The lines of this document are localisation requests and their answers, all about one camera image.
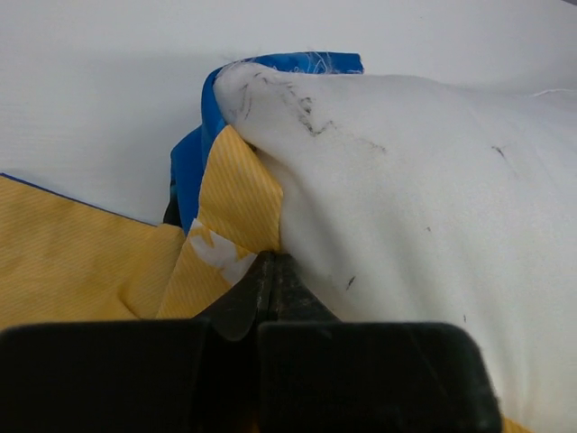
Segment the yellow blue pillowcase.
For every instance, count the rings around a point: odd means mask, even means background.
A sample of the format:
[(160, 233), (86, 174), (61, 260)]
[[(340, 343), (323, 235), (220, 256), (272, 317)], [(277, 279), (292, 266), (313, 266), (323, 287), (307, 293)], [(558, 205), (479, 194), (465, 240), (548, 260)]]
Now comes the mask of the yellow blue pillowcase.
[(481, 351), (437, 323), (198, 315), (280, 250), (283, 190), (216, 103), (171, 154), (150, 226), (1, 178), (4, 432), (519, 432)]

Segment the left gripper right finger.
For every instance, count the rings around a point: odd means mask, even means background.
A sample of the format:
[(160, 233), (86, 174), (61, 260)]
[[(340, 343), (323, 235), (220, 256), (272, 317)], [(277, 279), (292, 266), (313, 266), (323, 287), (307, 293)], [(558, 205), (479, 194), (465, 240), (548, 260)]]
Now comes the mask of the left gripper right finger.
[(339, 322), (298, 276), (295, 260), (287, 254), (275, 254), (268, 320)]

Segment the white pillow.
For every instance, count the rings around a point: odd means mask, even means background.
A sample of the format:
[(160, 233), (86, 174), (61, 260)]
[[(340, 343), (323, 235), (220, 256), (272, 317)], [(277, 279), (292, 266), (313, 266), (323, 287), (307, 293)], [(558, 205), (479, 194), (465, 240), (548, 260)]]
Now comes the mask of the white pillow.
[(214, 93), (282, 187), (282, 248), (339, 318), (464, 327), (507, 417), (575, 431), (574, 90), (238, 63)]

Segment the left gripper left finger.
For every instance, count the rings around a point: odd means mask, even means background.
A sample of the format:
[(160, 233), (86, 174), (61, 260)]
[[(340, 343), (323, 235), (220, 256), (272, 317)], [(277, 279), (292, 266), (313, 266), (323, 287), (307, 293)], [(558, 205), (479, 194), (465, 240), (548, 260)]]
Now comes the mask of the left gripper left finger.
[(267, 316), (274, 277), (274, 253), (262, 252), (234, 286), (204, 309), (199, 318), (227, 341), (241, 341)]

